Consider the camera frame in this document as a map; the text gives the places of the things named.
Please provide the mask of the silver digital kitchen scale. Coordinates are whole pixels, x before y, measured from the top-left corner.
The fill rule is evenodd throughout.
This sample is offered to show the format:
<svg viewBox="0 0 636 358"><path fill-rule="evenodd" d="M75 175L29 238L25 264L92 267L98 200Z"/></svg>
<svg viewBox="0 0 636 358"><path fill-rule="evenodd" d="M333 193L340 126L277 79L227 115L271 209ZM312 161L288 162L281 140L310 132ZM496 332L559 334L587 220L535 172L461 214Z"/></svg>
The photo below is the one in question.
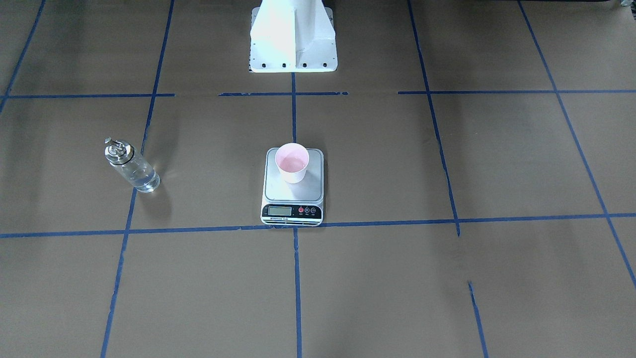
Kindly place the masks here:
<svg viewBox="0 0 636 358"><path fill-rule="evenodd" d="M304 178L289 183L276 166L277 148L268 150L264 165L261 222L270 226L315 227L324 220L324 154L308 149Z"/></svg>

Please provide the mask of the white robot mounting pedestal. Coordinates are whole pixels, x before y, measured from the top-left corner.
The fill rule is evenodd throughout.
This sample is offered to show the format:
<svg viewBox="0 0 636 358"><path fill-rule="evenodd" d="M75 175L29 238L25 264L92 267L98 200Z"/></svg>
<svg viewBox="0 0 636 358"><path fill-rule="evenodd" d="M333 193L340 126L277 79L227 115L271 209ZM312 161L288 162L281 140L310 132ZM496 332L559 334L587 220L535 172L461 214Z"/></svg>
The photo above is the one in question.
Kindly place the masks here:
<svg viewBox="0 0 636 358"><path fill-rule="evenodd" d="M321 0L263 0L251 11L253 73L326 73L338 68L333 12Z"/></svg>

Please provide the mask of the pink plastic cup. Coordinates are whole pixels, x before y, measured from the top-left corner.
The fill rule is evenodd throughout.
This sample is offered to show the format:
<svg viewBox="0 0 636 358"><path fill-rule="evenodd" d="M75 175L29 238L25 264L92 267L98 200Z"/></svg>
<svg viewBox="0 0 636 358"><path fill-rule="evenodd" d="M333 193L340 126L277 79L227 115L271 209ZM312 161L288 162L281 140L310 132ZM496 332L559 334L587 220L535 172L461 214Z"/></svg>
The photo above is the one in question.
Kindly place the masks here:
<svg viewBox="0 0 636 358"><path fill-rule="evenodd" d="M304 179L311 159L303 145L287 143L276 150L274 160L283 181L297 184Z"/></svg>

